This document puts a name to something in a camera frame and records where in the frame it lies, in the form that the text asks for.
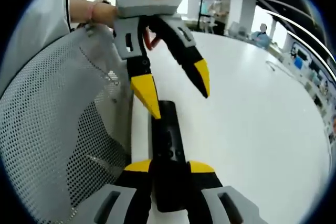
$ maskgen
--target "white table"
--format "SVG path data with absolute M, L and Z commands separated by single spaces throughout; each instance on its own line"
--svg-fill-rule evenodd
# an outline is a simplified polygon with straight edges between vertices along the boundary
M 265 64 L 281 65 L 267 51 L 222 36 L 193 35 L 210 71 L 208 99 L 164 43 L 149 52 L 159 98 L 176 103 L 186 159 L 214 167 L 223 186 L 253 201 L 269 224 L 298 223 L 329 174 L 317 107 L 298 81 Z M 148 119 L 135 98 L 133 162 L 150 156 Z M 153 206 L 148 223 L 189 222 L 186 211 L 162 214 Z
M 331 115 L 333 113 L 332 104 L 327 102 L 326 96 L 323 95 L 320 89 L 308 79 L 308 75 L 311 74 L 311 70 L 308 66 L 303 65 L 301 69 L 298 69 L 293 62 L 293 59 L 290 57 L 290 54 L 282 54 L 283 61 L 282 64 L 295 76 L 295 78 L 303 85 L 309 84 L 311 86 L 310 91 L 308 92 L 312 99 L 317 96 L 322 103 L 322 109 L 325 110 L 326 114 L 323 117 L 325 125 L 329 125 L 331 121 Z

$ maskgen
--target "computer screen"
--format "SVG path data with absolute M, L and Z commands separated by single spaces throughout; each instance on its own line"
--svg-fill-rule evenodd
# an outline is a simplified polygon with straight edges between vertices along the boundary
M 313 60 L 309 64 L 309 68 L 312 69 L 312 70 L 315 70 L 316 73 L 318 73 L 320 71 L 319 66 Z
M 298 50 L 297 56 L 299 56 L 302 60 L 307 60 L 307 55 L 300 49 Z

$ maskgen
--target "person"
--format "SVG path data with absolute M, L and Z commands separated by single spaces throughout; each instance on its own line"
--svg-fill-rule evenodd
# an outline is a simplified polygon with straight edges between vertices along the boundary
M 258 47 L 267 48 L 270 43 L 270 38 L 266 34 L 266 30 L 266 24 L 262 23 L 260 25 L 260 31 L 256 31 L 251 34 L 251 40 L 255 41 Z
M 208 13 L 214 17 L 214 33 L 223 35 L 225 25 L 227 24 L 228 14 L 230 10 L 230 0 L 220 0 L 213 2 L 208 9 Z

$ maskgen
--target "gray gripper part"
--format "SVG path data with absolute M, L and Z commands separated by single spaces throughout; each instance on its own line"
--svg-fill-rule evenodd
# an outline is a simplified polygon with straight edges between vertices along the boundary
M 182 40 L 185 47 L 196 46 L 195 39 L 189 28 L 184 24 L 179 14 L 161 15 L 160 18 L 166 22 Z
M 207 201 L 213 224 L 230 224 L 229 217 L 232 215 L 237 216 L 230 203 L 227 203 L 228 201 L 231 201 L 236 210 L 238 210 L 238 215 L 242 220 L 239 223 L 267 224 L 261 219 L 259 208 L 231 186 L 204 189 L 202 193 Z
M 71 224 L 123 224 L 135 188 L 105 185 L 79 204 Z
M 114 44 L 117 48 L 120 58 L 123 60 L 142 55 L 138 40 L 138 24 L 138 17 L 119 18 L 113 23 L 116 34 L 116 37 L 114 38 Z M 126 36 L 130 36 L 131 38 L 132 51 L 128 51 L 127 49 Z

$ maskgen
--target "bracelet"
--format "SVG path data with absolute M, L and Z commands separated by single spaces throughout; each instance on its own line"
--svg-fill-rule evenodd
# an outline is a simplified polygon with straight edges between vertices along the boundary
M 90 3 L 88 8 L 88 23 L 93 23 L 92 15 L 93 15 L 93 9 L 98 3 L 102 3 L 104 0 L 95 0 L 92 3 Z

